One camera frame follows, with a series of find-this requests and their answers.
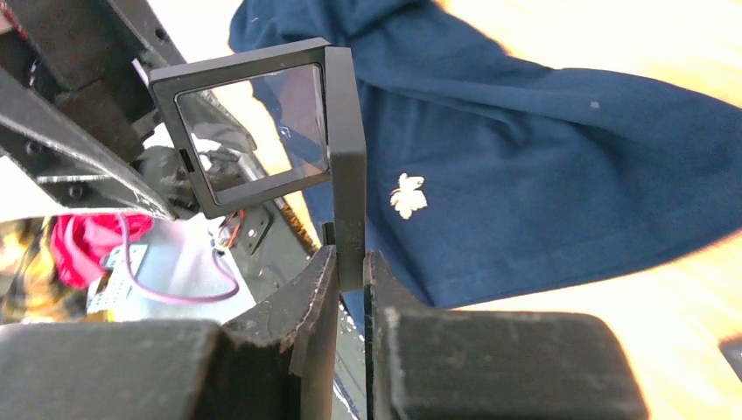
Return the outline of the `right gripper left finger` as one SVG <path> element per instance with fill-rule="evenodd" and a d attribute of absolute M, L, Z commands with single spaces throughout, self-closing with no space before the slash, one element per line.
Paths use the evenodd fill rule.
<path fill-rule="evenodd" d="M 225 325 L 203 320 L 5 325 L 4 419 L 327 419 L 339 281 L 323 247 Z"/>

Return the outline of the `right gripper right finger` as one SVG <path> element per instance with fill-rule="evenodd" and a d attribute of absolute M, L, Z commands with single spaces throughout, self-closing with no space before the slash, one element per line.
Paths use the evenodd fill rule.
<path fill-rule="evenodd" d="M 584 313 L 448 311 L 422 304 L 367 253 L 373 419 L 646 419 L 611 329 Z"/>

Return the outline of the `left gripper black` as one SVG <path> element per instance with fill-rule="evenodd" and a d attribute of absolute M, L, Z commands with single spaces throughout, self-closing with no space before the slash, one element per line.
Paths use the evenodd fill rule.
<path fill-rule="evenodd" d="M 2 65 L 23 82 L 40 69 L 36 90 L 62 112 L 2 70 L 1 155 L 66 213 L 175 220 L 124 162 L 142 153 L 160 122 L 135 66 L 185 61 L 150 4 L 3 1 L 1 15 L 14 31 L 2 42 Z"/>

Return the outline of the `navy blue garment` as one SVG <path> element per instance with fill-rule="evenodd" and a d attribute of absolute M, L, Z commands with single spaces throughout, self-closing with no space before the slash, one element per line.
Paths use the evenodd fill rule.
<path fill-rule="evenodd" d="M 741 226 L 741 111 L 668 83 L 508 56 L 431 1 L 245 1 L 238 53 L 352 51 L 367 235 L 423 303 L 460 307 L 664 263 Z M 399 176 L 428 206 L 403 220 Z"/>

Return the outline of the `black square frame box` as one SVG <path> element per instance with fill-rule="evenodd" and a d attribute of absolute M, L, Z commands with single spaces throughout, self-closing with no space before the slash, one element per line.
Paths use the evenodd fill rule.
<path fill-rule="evenodd" d="M 742 339 L 741 336 L 722 339 L 718 345 L 733 372 L 742 380 Z"/>

